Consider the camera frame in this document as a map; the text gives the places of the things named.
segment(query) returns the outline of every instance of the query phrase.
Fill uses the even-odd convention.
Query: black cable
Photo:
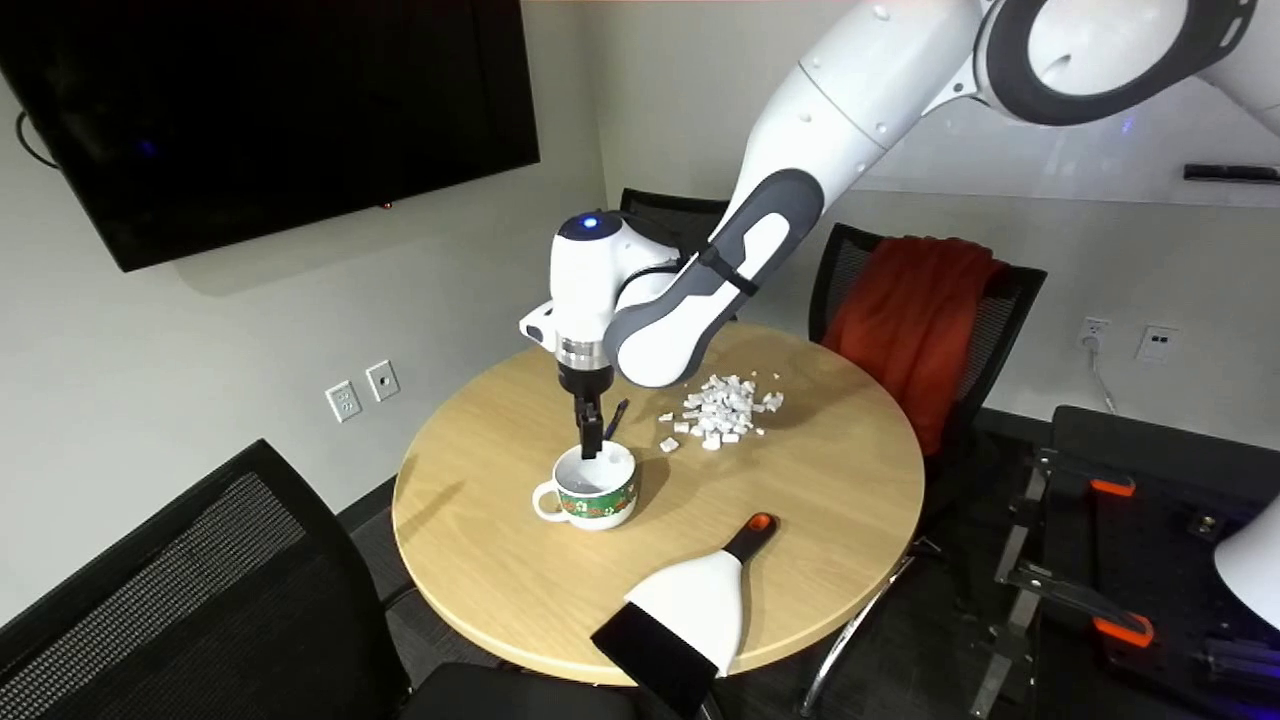
[[[56,159],[42,155],[42,152],[27,145],[27,111],[18,111],[12,137],[18,137],[18,141],[26,145],[26,152],[38,155],[43,169],[56,169]]]

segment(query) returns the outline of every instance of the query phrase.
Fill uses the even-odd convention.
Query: round wooden table
[[[671,437],[706,377],[756,377],[783,407],[763,437],[720,451]],[[752,513],[781,528],[743,574],[748,627],[730,671],[752,671],[835,633],[910,549],[924,504],[922,444],[895,401],[835,354],[771,329],[730,326],[706,371],[629,401],[615,441],[641,461],[635,517],[579,532],[532,517],[527,494],[578,444],[571,401],[539,348],[469,380],[414,441],[391,532],[426,602],[474,643],[519,670],[633,684],[591,633],[649,574],[716,551]]]

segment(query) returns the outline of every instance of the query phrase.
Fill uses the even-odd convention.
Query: red cloth
[[[997,268],[994,253],[969,239],[884,239],[823,338],[895,398],[924,456],[946,441]]]

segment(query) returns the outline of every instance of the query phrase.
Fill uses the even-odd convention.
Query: chair back
[[[256,441],[0,633],[0,716],[391,716],[406,671],[325,499]]]
[[[858,277],[867,268],[879,246],[888,239],[864,229],[853,229],[853,224],[834,229],[815,268],[812,298],[810,298],[810,340],[819,346],[829,338],[835,309],[858,287]],[[1021,268],[1021,264],[1001,264],[1001,272],[984,287],[979,320],[974,329],[966,380],[961,380],[956,407],[949,412],[949,430],[969,430],[984,407],[1040,287],[1046,287],[1046,272]]]
[[[730,212],[730,202],[626,189],[622,212],[641,237],[671,246],[681,249],[681,255],[692,255],[709,249],[711,229]]]

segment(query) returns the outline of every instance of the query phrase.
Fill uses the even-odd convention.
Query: chair
[[[853,229],[853,224],[834,229],[829,249],[815,268],[812,298],[810,298],[810,340],[819,346],[829,338],[829,326],[834,326],[840,302],[853,291],[862,268],[872,261],[872,253],[879,246],[884,246],[884,237],[872,237],[864,229]],[[1046,287],[1040,268],[1001,264],[1001,272],[994,277],[984,305],[979,305],[979,320],[974,329],[974,348],[969,348],[961,398],[949,412],[949,437],[974,430],[974,420],[984,407],[1040,287]]]
[[[709,246],[711,229],[730,212],[730,202],[626,189],[622,212],[641,237],[652,237],[659,246],[677,246],[681,255],[692,255]]]
[[[408,690],[371,577],[256,441],[0,627],[6,720],[629,720],[633,697],[444,664]]]
[[[864,264],[872,261],[872,253],[884,246],[884,237],[872,237],[864,229],[853,224],[835,224],[829,237],[829,249],[819,255],[819,272],[810,298],[810,340],[823,340],[829,326],[835,318],[835,309],[846,305],[846,298],[858,287],[858,277],[864,272]],[[1018,264],[1001,264],[997,277],[984,287],[979,302],[979,320],[974,329],[974,346],[969,346],[969,365],[966,365],[966,380],[961,380],[961,398],[946,420],[946,444],[935,456],[928,456],[928,495],[924,495],[924,520],[915,532],[915,543],[895,560],[895,567],[888,574],[888,579],[867,597],[867,604],[862,608],[862,616],[853,616],[840,635],[834,641],[829,658],[819,659],[803,699],[799,699],[799,716],[812,716],[829,671],[835,670],[835,659],[846,658],[846,649],[853,643],[853,635],[862,633],[862,624],[872,616],[872,608],[895,590],[895,579],[922,560],[941,551],[928,542],[928,528],[956,504],[956,485],[941,479],[949,473],[949,466],[956,466],[966,456],[966,444],[974,437],[974,420],[984,407],[1038,298],[1046,287],[1046,272],[1040,268],[1018,268]]]

